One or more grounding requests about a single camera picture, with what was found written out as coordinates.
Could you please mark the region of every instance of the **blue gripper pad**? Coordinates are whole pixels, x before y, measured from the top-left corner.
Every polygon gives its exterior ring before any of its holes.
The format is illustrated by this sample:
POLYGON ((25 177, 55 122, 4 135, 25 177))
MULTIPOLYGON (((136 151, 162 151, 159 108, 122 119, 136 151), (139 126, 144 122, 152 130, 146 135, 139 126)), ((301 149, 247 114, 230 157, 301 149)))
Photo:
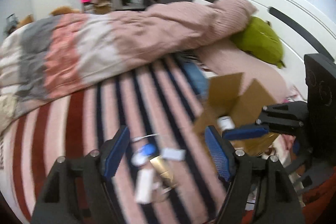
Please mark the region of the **blue gripper pad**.
POLYGON ((234 140, 246 140, 259 138, 264 136, 269 132, 269 128, 265 126, 243 126, 240 128, 230 129, 223 132, 223 138, 234 141, 234 140))
POLYGON ((116 174, 129 142, 129 129, 126 126, 121 126, 113 139, 106 141, 101 146, 100 173, 108 181, 116 174))
POLYGON ((236 174, 235 149, 227 140, 223 140, 214 126, 209 126, 204 132, 211 157, 216 165, 218 174, 230 182, 236 174))

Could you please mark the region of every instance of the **gold tube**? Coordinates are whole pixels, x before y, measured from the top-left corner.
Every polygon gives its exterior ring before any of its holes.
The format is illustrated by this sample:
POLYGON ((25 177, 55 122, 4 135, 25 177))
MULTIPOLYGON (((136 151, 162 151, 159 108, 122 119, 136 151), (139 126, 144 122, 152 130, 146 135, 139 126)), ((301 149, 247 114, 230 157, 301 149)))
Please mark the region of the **gold tube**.
POLYGON ((156 172, 160 175, 163 183, 170 188, 175 188, 177 186, 176 181, 174 180, 174 175, 172 171, 169 170, 169 167, 165 163, 162 156, 157 156, 150 160, 156 172))

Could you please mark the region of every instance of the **tie-dye blanket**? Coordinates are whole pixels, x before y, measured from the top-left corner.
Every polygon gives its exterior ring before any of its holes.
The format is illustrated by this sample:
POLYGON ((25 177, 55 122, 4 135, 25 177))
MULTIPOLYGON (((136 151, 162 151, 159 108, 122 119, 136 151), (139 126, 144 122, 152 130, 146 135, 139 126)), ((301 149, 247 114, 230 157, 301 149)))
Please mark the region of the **tie-dye blanket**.
POLYGON ((247 0, 210 6, 180 2, 144 12, 66 14, 30 23, 1 47, 1 95, 15 96, 13 119, 18 118, 167 53, 239 32, 255 10, 247 0))

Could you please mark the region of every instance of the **pink stripe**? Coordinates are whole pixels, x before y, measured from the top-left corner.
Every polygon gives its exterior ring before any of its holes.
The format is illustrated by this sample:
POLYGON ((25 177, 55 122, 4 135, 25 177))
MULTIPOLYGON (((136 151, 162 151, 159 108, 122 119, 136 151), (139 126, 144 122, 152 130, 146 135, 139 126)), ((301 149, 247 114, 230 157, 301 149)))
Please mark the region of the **pink stripe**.
POLYGON ((76 48, 76 33, 87 18, 85 14, 65 14, 52 33, 52 43, 45 56, 44 87, 49 98, 59 98, 85 87, 77 71, 80 55, 76 48))
MULTIPOLYGON (((102 110, 106 139, 112 139, 119 129, 115 94, 114 80, 107 80, 102 86, 102 97, 104 98, 102 100, 102 110)), ((112 182, 115 185, 118 201, 123 208, 127 223, 145 223, 145 216, 139 204, 134 201, 134 187, 125 156, 122 158, 112 182)))
POLYGON ((196 98, 195 93, 193 92, 191 86, 186 81, 184 75, 182 74, 181 70, 176 66, 173 62, 170 55, 165 58, 171 73, 173 74, 176 82, 178 83, 179 87, 182 90, 183 95, 187 99, 189 105, 191 106, 195 116, 201 115, 203 111, 203 107, 199 100, 196 98))
POLYGON ((84 92, 83 105, 83 149, 84 155, 98 149, 96 134, 96 87, 84 92))
POLYGON ((104 136, 106 140, 114 137, 119 129, 115 83, 111 78, 102 85, 102 111, 104 136))
POLYGON ((209 187, 212 198, 216 202, 216 208, 219 210, 225 199, 226 193, 224 192, 220 181, 217 179, 213 164, 210 162, 210 159, 208 158, 198 137, 193 132, 193 124, 190 121, 189 116, 186 114, 184 107, 181 104, 181 100, 179 100, 179 95, 169 80, 168 75, 163 69, 161 63, 155 62, 154 68, 160 86, 166 95, 169 108, 175 117, 176 123, 180 128, 181 134, 187 146, 189 147, 193 158, 195 159, 203 179, 209 187))
POLYGON ((35 109, 27 115, 25 129, 23 132, 22 139, 22 150, 21 150, 21 172, 22 172, 22 182, 24 195, 27 203, 30 215, 33 214, 34 206, 36 203, 35 199, 35 185, 32 173, 32 145, 34 137, 35 123, 39 109, 35 109))
MULTIPOLYGON (((126 122, 131 132, 131 138, 145 136, 146 132, 140 117, 139 107, 137 104, 137 99, 133 87, 133 81, 129 73, 122 74, 121 90, 125 109, 126 122)), ((139 149, 146 142, 147 139, 145 139, 144 141, 132 143, 133 151, 139 149)), ((176 221, 173 208, 171 207, 170 202, 168 202, 167 200, 161 203, 152 203, 152 206, 155 210, 155 214, 159 219, 159 223, 162 224, 178 223, 176 221)))
POLYGON ((55 160, 65 155, 65 129, 68 118, 70 96, 53 101, 49 110, 48 123, 44 140, 44 165, 46 175, 55 160))
MULTIPOLYGON (((146 87, 142 90, 142 92, 144 103, 148 107, 148 115, 151 118, 153 130, 160 134, 160 137, 157 138, 159 146, 161 148, 169 147, 179 149, 162 104, 158 98, 153 81, 149 75, 148 68, 142 67, 139 68, 138 71, 139 82, 141 83, 141 86, 146 87)), ((197 186, 189 172, 187 164, 184 161, 170 161, 169 164, 171 165, 174 176, 180 185, 177 188, 179 196, 181 197, 184 207, 187 209, 192 222, 205 223, 208 220, 208 213, 203 199, 199 194, 199 191, 197 191, 197 186)))

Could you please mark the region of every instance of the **green pillow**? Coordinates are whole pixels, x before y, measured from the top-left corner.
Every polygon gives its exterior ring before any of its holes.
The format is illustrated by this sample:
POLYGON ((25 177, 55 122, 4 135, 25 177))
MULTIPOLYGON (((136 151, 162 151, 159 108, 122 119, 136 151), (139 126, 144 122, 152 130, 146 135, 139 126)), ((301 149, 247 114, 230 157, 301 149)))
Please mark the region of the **green pillow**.
POLYGON ((282 60, 284 51, 282 43, 272 28, 258 17, 251 17, 249 25, 242 32, 231 36, 231 41, 244 52, 256 58, 284 67, 282 60))

